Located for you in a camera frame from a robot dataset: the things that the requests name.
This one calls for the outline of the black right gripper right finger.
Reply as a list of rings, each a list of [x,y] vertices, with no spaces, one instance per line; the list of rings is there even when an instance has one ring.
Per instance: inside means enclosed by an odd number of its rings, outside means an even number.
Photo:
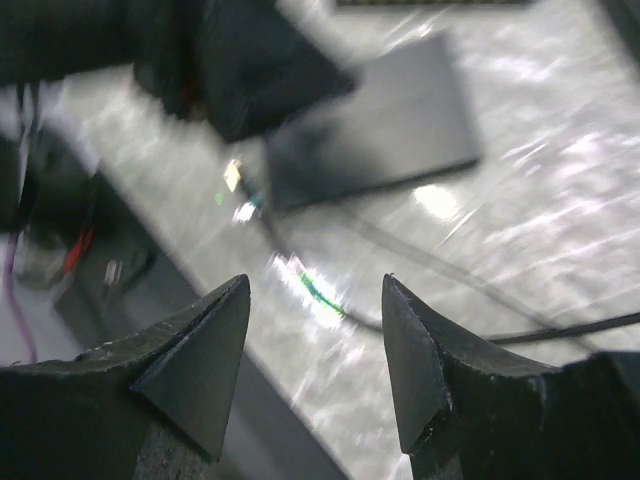
[[[635,479],[639,356],[561,367],[516,355],[386,276],[382,326],[400,447],[417,479]]]

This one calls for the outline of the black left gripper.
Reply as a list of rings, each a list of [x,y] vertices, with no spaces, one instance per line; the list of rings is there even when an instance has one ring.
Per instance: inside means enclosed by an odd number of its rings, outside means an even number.
[[[355,75],[272,1],[5,1],[3,85],[130,64],[166,113],[201,109],[228,143],[263,135]]]

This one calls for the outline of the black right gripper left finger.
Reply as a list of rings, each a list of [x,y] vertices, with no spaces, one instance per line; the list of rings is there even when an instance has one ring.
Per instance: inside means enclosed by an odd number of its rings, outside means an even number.
[[[201,479],[218,460],[250,313],[239,275],[70,361],[1,371],[5,479]]]

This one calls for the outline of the black switch box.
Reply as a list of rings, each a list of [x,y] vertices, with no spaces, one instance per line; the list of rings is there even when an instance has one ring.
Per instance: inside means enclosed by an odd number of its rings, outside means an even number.
[[[365,62],[356,91],[266,142],[275,212],[466,169],[482,158],[446,34]]]

